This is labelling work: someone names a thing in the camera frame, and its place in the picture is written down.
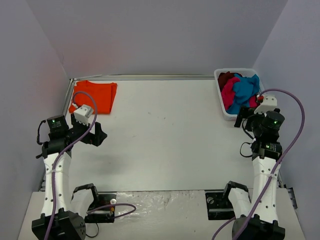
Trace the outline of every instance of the gray wall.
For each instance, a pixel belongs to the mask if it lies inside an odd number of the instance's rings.
[[[27,0],[71,77],[249,67],[287,0]]]
[[[298,216],[307,240],[319,239],[319,66],[320,1],[289,0],[263,47],[254,68],[265,87],[288,90],[305,108],[305,127],[281,167],[288,187],[295,191]],[[289,97],[277,94],[286,120],[281,141],[288,146],[297,133],[301,114]]]
[[[61,113],[68,80],[26,1],[0,1],[0,31],[0,238],[13,240],[44,172],[38,125]]]

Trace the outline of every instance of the brown cloth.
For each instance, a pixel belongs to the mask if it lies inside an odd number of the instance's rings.
[[[224,86],[227,84],[228,80],[232,79],[235,76],[235,74],[239,74],[242,77],[242,75],[237,72],[227,71],[227,72],[220,73],[218,77],[220,92],[222,92],[222,89],[224,89]]]

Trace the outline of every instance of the orange cloth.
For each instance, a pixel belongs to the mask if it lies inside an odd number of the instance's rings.
[[[80,91],[86,92],[93,97],[98,109],[98,114],[110,114],[117,93],[116,83],[93,83],[88,80],[79,81],[76,86],[74,86],[73,94]],[[93,110],[95,109],[91,99],[84,94],[78,94],[75,97],[75,102],[78,106],[85,104],[92,107]],[[76,108],[70,105],[69,113],[73,113],[74,110],[76,110]]]

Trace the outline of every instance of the laundry basket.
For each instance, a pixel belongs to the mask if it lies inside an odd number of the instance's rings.
[[[220,73],[226,73],[228,71],[230,71],[231,73],[239,73],[243,77],[249,77],[249,78],[253,77],[255,74],[257,74],[257,72],[251,68],[220,68],[220,69],[216,69],[214,71],[215,85],[216,85],[216,90],[218,91],[218,95],[219,95],[219,99],[220,99],[223,118],[226,121],[235,121],[237,118],[237,115],[227,113],[225,106],[224,106],[224,102],[221,97],[221,92],[220,92],[219,83],[218,83],[218,77],[219,77]],[[265,90],[265,88],[261,82],[261,79],[260,79],[259,84],[260,84],[260,90],[259,90],[259,93],[260,93],[261,91]]]

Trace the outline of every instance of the pink cloth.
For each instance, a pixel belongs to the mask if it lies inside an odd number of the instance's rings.
[[[258,107],[257,95],[254,95],[254,96],[250,97],[250,99],[249,99],[249,106],[250,106],[250,108],[256,108],[256,107]]]
[[[230,78],[228,80],[228,82],[226,83],[226,85],[224,85],[222,89],[221,97],[226,111],[234,103],[236,93],[232,90],[232,88],[234,84],[237,82],[240,82],[240,79],[234,76],[233,78]]]

